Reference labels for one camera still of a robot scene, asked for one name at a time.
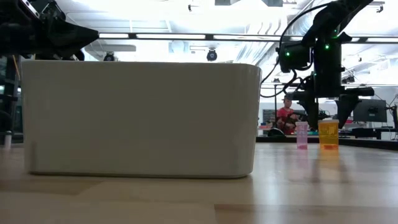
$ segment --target ceiling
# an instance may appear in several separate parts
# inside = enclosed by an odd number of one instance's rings
[[[330,0],[284,0],[283,7],[269,7],[262,0],[58,0],[68,21],[99,32],[213,33],[280,35],[301,10]],[[383,0],[362,10],[346,28],[355,36],[398,36],[394,22],[396,0]],[[310,13],[297,21],[292,35],[303,35],[311,26]],[[86,52],[102,60],[115,51],[122,61],[206,62],[208,49],[217,51],[217,62],[250,63],[267,74],[275,64],[276,44],[265,42],[200,42],[181,40],[97,40]],[[373,66],[398,57],[395,45],[343,46],[343,65],[358,76]],[[277,71],[270,77],[282,82],[291,75]]]

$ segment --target person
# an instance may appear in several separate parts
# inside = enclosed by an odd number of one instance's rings
[[[284,107],[277,110],[277,128],[283,131],[285,134],[294,133],[296,115],[293,114],[294,110],[290,108],[292,106],[292,100],[287,96],[284,97]]]

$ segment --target wooden table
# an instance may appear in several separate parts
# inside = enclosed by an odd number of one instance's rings
[[[391,151],[257,144],[253,173],[234,180],[31,176],[23,158],[21,148],[0,150],[1,224],[391,224],[398,218],[398,154]]]

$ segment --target translucent plastic cup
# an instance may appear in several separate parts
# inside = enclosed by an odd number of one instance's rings
[[[323,150],[338,149],[338,120],[318,122],[319,144]]]
[[[308,149],[308,123],[296,122],[297,149]]]

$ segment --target computer monitor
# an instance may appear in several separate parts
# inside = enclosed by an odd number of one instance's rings
[[[361,99],[354,109],[354,121],[387,122],[385,100]]]

